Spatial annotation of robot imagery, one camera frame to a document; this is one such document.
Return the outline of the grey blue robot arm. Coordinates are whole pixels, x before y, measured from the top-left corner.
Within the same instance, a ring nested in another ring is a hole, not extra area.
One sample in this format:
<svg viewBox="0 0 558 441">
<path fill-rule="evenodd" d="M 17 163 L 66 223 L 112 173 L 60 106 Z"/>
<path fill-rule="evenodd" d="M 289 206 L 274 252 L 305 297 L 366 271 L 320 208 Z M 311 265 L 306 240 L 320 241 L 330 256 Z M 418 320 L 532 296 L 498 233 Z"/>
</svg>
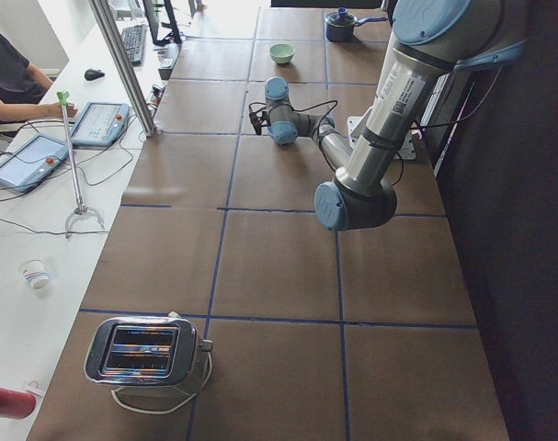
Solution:
<svg viewBox="0 0 558 441">
<path fill-rule="evenodd" d="M 437 80 L 513 62 L 523 52 L 527 1 L 399 1 L 372 106 L 350 141 L 327 117 L 296 111 L 281 77 L 265 84 L 269 134 L 279 145 L 315 141 L 335 169 L 314 194 L 317 219 L 331 231 L 378 227 L 395 213 L 384 178 Z"/>
</svg>

